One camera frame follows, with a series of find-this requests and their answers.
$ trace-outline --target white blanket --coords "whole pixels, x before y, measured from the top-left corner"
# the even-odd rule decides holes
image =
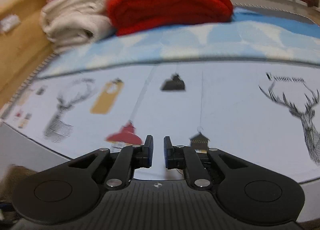
[[[48,40],[54,43],[54,51],[61,53],[107,37],[114,29],[106,16],[74,12],[54,19],[46,33]]]
[[[51,30],[52,22],[70,13],[100,14],[105,12],[109,0],[53,0],[42,8],[40,24],[45,33]]]

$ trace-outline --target ribbed surface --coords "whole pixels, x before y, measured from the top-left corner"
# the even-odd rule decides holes
[[[58,226],[21,220],[13,230],[299,230],[295,223],[251,226],[223,212],[207,191],[196,191],[184,180],[138,181],[120,191],[109,191],[100,204],[81,219]]]

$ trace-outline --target mattress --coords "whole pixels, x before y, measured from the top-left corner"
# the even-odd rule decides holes
[[[3,121],[69,159],[151,134],[153,165],[136,170],[138,179],[182,179],[165,168],[170,136],[173,145],[215,147],[301,184],[315,181],[320,28],[270,9],[238,13],[229,26],[165,27],[55,57],[26,81]],[[182,90],[165,89],[177,82]]]

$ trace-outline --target folded red blanket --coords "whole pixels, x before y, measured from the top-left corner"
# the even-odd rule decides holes
[[[108,16],[117,35],[161,25],[227,22],[230,0],[110,0]]]

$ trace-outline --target deer print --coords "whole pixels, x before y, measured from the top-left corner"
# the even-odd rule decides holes
[[[318,166],[320,166],[320,133],[316,130],[315,126],[312,123],[312,118],[315,116],[315,111],[313,110],[313,107],[317,105],[320,100],[319,91],[317,90],[317,94],[315,94],[304,83],[304,86],[312,93],[312,100],[305,94],[307,98],[307,103],[305,104],[306,111],[301,112],[297,109],[294,103],[287,101],[284,93],[282,94],[282,100],[278,96],[275,96],[275,94],[272,91],[275,83],[276,82],[274,81],[269,87],[269,94],[264,92],[261,87],[259,88],[268,99],[277,104],[286,106],[287,108],[289,108],[289,112],[291,115],[301,120],[304,132],[304,140],[306,142],[310,158]]]
[[[51,142],[59,143],[65,137],[70,136],[73,131],[73,126],[62,122],[61,118],[67,111],[71,110],[74,107],[74,104],[82,102],[93,95],[92,84],[94,83],[94,80],[87,78],[79,79],[71,83],[71,85],[66,88],[67,90],[70,90],[71,87],[82,85],[83,83],[86,84],[85,92],[78,92],[76,96],[69,101],[65,100],[63,93],[59,93],[57,97],[59,102],[57,106],[58,110],[54,114],[47,128],[44,130],[45,139],[49,139],[51,140]]]

